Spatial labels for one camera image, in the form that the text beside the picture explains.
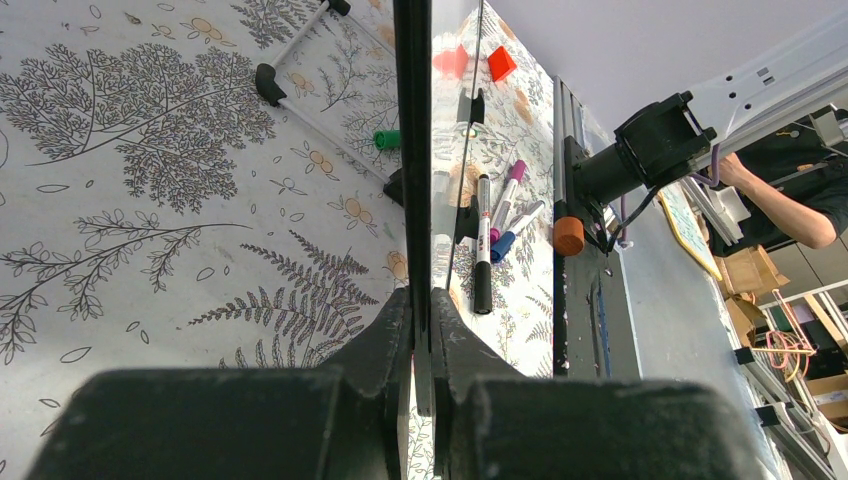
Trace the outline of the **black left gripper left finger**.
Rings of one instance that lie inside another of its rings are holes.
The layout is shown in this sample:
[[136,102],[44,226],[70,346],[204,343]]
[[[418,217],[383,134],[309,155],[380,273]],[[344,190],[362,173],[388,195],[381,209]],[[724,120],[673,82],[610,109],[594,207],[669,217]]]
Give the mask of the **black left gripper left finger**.
[[311,368],[132,369],[90,378],[32,479],[402,479],[406,289]]

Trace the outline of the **white whiteboard black frame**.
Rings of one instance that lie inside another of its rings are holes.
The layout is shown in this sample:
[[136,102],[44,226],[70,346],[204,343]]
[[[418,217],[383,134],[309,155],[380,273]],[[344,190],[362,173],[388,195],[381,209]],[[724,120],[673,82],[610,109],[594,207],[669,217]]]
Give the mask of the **white whiteboard black frame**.
[[[270,105],[296,114],[280,81],[297,48],[331,23],[351,39],[331,54],[337,73],[324,88],[329,105],[349,104],[345,136],[310,115],[302,121],[378,177],[384,194],[404,208],[416,340],[429,345],[431,295],[448,288],[462,239],[458,218],[468,144],[483,117],[483,5],[395,1],[391,7],[394,24],[385,27],[373,19],[385,8],[382,1],[260,2],[252,9],[251,28],[263,45],[279,42],[282,48],[257,67],[255,86]],[[378,130],[399,130],[400,147],[377,150]]]

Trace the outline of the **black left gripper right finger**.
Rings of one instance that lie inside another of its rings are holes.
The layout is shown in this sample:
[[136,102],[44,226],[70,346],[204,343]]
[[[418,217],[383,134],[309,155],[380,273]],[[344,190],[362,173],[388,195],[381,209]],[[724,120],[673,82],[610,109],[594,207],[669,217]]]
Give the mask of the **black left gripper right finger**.
[[758,479],[741,414],[705,386],[522,375],[431,295],[444,479]]

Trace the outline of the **person forearm in background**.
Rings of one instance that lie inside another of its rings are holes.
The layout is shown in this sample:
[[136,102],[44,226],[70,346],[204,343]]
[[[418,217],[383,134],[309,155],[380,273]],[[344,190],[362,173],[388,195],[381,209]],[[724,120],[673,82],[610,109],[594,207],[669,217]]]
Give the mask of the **person forearm in background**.
[[719,160],[714,170],[725,184],[742,192],[791,239],[812,249],[827,247],[836,240],[836,229],[828,217],[754,175],[735,153]]

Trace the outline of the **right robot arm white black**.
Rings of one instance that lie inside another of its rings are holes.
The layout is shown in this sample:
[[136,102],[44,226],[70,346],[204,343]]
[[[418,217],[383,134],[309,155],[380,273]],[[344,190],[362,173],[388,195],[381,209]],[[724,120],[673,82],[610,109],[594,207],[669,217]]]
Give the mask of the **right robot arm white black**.
[[847,113],[833,106],[847,89],[847,16],[838,13],[738,69],[652,103],[625,121],[614,142],[581,158],[560,141],[554,246],[609,252],[627,226],[590,233],[604,208],[645,187],[656,195],[681,178],[737,193],[740,237],[706,231],[710,252],[727,257],[760,246],[821,249],[847,228]]

